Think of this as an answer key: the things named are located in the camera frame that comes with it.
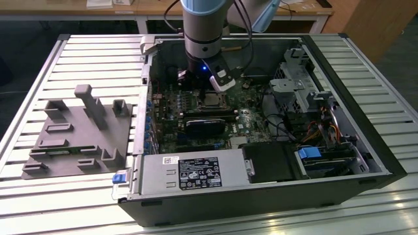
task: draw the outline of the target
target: blue tab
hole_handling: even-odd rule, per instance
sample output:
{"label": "blue tab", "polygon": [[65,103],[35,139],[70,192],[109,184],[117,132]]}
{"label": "blue tab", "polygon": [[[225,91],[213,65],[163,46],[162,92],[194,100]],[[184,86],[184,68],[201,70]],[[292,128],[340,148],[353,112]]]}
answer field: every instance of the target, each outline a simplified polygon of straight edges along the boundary
{"label": "blue tab", "polygon": [[126,174],[117,174],[117,175],[114,175],[113,183],[114,184],[123,184],[123,183],[126,183]]}
{"label": "blue tab", "polygon": [[305,147],[300,151],[301,158],[320,158],[322,157],[318,147]]}

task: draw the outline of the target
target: metal bracket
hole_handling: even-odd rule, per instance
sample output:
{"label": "metal bracket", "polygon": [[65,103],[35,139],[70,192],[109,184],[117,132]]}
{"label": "metal bracket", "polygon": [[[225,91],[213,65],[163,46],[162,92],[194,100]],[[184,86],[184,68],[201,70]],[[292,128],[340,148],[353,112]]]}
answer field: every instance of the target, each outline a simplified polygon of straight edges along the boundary
{"label": "metal bracket", "polygon": [[147,35],[142,37],[141,42],[141,50],[143,55],[150,55],[153,52],[157,51],[157,43],[155,43],[155,36]]}

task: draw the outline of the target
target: warning label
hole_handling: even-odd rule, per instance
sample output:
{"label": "warning label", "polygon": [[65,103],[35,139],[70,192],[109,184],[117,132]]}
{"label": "warning label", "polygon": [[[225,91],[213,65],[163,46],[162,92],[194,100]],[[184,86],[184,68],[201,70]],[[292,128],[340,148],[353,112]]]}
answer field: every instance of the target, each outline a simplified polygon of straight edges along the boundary
{"label": "warning label", "polygon": [[218,158],[179,160],[179,188],[182,190],[221,186]]}

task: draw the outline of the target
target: metal frame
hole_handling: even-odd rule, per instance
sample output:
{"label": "metal frame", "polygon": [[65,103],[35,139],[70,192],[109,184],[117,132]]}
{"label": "metal frame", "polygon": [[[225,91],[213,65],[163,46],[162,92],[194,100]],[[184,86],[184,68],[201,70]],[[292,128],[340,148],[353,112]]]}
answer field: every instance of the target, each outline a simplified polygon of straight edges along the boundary
{"label": "metal frame", "polygon": [[29,95],[23,101],[23,104],[18,110],[17,116],[3,136],[3,139],[0,142],[0,172],[3,170],[5,163],[7,161],[7,157],[3,157],[3,156],[9,156],[14,149],[14,145],[19,138],[19,135],[17,135],[17,133],[22,132],[25,125],[27,123],[29,117],[26,113],[29,110],[31,110],[31,108],[35,105],[35,102],[38,101],[38,96],[39,96],[38,91],[46,85],[46,82],[47,82],[46,77],[49,77],[53,72],[54,65],[57,64],[59,57],[61,57],[61,53],[65,50],[66,43],[67,43],[67,40],[65,41],[59,40],[57,42],[53,48],[53,51],[49,55],[46,64],[39,72],[38,78],[29,92]]}

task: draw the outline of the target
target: red wire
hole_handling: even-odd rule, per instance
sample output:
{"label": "red wire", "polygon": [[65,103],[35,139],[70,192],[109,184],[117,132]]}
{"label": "red wire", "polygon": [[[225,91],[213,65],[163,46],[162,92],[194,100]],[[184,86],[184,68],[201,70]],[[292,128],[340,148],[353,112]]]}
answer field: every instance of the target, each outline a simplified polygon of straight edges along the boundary
{"label": "red wire", "polygon": [[308,133],[309,133],[309,131],[312,130],[312,125],[313,125],[314,123],[317,123],[317,122],[316,122],[316,121],[312,121],[312,123],[309,124],[309,126],[308,126]]}

